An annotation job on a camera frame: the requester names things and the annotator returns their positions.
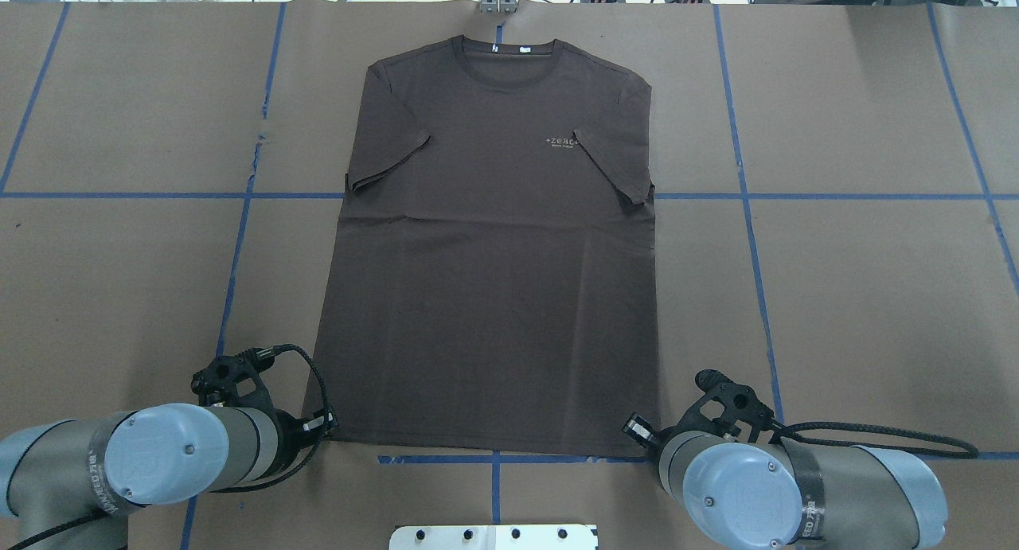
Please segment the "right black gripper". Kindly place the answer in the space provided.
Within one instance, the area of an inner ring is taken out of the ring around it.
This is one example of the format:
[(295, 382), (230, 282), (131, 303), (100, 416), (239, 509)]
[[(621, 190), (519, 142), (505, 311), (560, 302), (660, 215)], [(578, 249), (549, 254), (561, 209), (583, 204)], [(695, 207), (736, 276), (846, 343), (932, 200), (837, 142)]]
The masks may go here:
[(648, 459), (658, 459), (666, 443), (676, 434), (676, 426), (655, 429), (649, 420), (644, 419), (639, 413), (631, 413), (621, 431), (645, 451)]

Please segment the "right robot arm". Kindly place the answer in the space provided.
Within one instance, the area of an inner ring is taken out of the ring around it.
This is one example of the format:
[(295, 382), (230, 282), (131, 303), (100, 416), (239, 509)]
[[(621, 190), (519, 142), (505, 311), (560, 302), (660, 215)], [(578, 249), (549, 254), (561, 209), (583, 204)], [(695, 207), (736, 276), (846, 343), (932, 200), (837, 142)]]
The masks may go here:
[(728, 549), (931, 549), (947, 534), (938, 477), (903, 450), (755, 445), (656, 431), (639, 415), (623, 433), (645, 449), (663, 491)]

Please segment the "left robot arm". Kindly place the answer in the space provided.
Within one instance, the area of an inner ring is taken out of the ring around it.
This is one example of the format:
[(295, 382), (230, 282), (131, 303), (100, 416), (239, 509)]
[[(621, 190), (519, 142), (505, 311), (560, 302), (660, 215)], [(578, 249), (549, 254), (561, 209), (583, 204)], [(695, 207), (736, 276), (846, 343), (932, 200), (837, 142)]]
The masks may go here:
[(127, 549), (131, 514), (273, 487), (335, 426), (330, 409), (192, 404), (40, 424), (2, 440), (2, 516), (18, 522), (18, 549)]

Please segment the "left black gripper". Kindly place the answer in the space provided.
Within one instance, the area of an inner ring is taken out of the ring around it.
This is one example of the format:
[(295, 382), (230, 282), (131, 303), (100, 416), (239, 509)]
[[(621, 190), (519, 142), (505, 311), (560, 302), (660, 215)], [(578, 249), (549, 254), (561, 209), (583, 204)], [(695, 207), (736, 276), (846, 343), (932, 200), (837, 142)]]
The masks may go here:
[(278, 423), (275, 463), (293, 463), (299, 452), (328, 438), (336, 427), (332, 410), (318, 410), (312, 419), (294, 417), (284, 410), (276, 410), (275, 415)]

